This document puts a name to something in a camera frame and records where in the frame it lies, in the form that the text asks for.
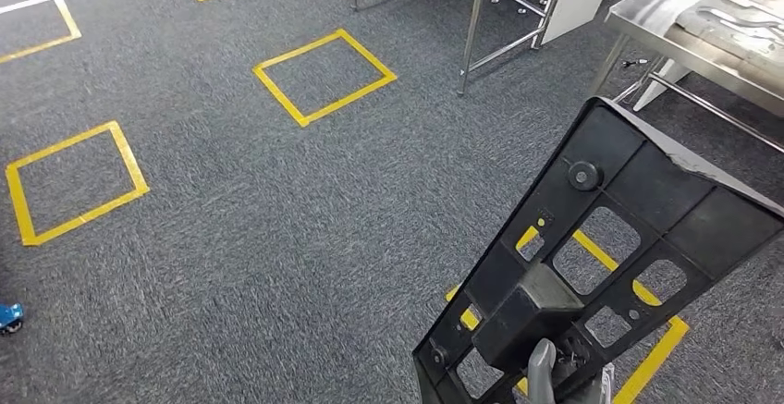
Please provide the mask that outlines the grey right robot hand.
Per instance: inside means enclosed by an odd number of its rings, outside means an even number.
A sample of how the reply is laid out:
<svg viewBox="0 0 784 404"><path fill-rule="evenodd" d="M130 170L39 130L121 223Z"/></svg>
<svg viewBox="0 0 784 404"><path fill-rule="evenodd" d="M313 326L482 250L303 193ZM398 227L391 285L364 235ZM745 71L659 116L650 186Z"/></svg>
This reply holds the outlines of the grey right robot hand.
<svg viewBox="0 0 784 404"><path fill-rule="evenodd" d="M532 403L557 403L552 376L556 358L555 344L547 338L540 339L528 360L527 397ZM611 362L585 386L561 400L561 403L611 404L614 384L615 366Z"/></svg>

